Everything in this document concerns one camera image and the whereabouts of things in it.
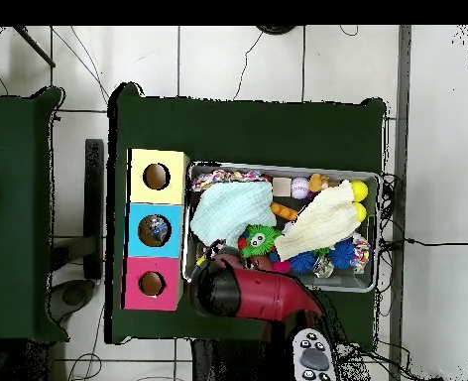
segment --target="gray bin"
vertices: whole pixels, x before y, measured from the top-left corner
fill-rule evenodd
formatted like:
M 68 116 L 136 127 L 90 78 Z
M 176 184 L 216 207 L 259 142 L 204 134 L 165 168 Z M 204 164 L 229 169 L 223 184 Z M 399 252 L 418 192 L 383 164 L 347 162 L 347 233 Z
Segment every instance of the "gray bin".
M 378 279 L 378 264 L 379 261 L 379 238 L 381 234 L 380 209 L 382 203 L 382 179 L 374 173 L 349 172 L 349 171 L 334 171 L 320 170 L 308 168 L 290 168 L 290 167 L 267 167 L 262 165 L 245 165 L 245 164 L 224 164 L 224 163 L 202 163 L 193 162 L 189 165 L 186 174 L 187 186 L 190 186 L 191 181 L 202 173 L 211 173 L 214 170 L 222 169 L 227 172 L 247 172 L 259 170 L 271 177 L 305 177 L 308 178 L 312 174 L 320 173 L 328 176 L 332 181 L 341 182 L 343 180 L 360 180 L 368 186 L 368 196 L 362 201 L 366 207 L 367 217 L 361 223 L 357 232 L 365 237 L 370 245 L 370 260 L 367 263 L 363 274 L 355 274 L 353 269 L 339 270 L 335 269 L 333 274 L 327 279 L 319 279 L 312 273 L 291 275 L 299 278 L 302 283 L 311 290 L 324 291 L 343 291 L 365 293 L 375 288 Z M 193 192 L 187 189 L 186 209 L 184 211 L 184 240 L 182 247 L 182 275 L 190 281 L 191 272 L 195 267 L 195 262 L 200 255 L 197 253 L 198 243 L 194 240 L 189 223 L 196 210 L 200 193 Z M 295 209 L 299 206 L 304 206 L 304 200 L 297 200 L 291 197 L 278 197 L 276 202 L 289 205 Z M 282 221 L 279 222 L 278 228 L 281 228 Z

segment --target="shape sorter box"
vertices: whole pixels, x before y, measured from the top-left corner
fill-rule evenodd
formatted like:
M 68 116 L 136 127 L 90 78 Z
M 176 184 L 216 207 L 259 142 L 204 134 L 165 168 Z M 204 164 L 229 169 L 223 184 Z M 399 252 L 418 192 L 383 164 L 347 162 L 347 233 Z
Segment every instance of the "shape sorter box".
M 125 310 L 175 311 L 182 294 L 179 259 L 129 257 L 125 279 Z M 159 273 L 166 286 L 157 296 L 148 296 L 140 289 L 140 279 L 148 272 Z
M 121 308 L 124 310 L 175 311 L 182 294 L 181 243 L 185 173 L 188 157 L 182 152 L 131 149 L 127 152 L 127 194 L 124 232 Z M 165 169 L 166 183 L 153 190 L 147 168 L 157 164 Z M 141 221 L 159 216 L 168 227 L 162 245 L 149 246 L 139 238 Z M 162 289 L 153 295 L 143 291 L 142 279 L 157 274 Z
M 131 149 L 128 154 L 131 202 L 184 204 L 188 157 L 183 152 Z M 160 164 L 168 172 L 169 184 L 161 190 L 149 189 L 145 184 L 144 174 L 151 164 Z

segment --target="light blue towel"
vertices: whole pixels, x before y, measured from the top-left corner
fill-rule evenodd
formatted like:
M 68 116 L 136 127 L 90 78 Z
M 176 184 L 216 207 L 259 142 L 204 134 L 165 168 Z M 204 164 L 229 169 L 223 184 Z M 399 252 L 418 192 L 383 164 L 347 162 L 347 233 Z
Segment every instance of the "light blue towel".
M 206 246 L 224 239 L 237 248 L 248 225 L 277 225 L 272 201 L 273 187 L 268 182 L 215 184 L 200 197 L 191 230 Z

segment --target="white cloth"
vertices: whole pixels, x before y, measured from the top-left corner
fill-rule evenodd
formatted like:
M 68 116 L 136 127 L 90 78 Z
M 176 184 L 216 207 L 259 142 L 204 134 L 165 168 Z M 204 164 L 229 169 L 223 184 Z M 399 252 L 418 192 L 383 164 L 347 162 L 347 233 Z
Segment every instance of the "white cloth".
M 351 235 L 360 225 L 353 200 L 354 192 L 347 180 L 319 193 L 299 213 L 289 231 L 275 239 L 282 261 L 305 251 L 329 247 Z
M 272 200 L 268 182 L 215 184 L 200 197 L 190 228 L 206 246 L 224 239 L 237 248 L 248 225 L 276 226 Z

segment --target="white controller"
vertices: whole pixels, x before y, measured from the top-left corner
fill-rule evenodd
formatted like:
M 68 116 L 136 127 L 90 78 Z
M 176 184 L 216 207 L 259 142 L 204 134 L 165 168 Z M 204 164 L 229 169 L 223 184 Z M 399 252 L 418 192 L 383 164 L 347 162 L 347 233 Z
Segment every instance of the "white controller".
M 331 348 L 317 330 L 305 328 L 292 341 L 295 381 L 336 381 Z

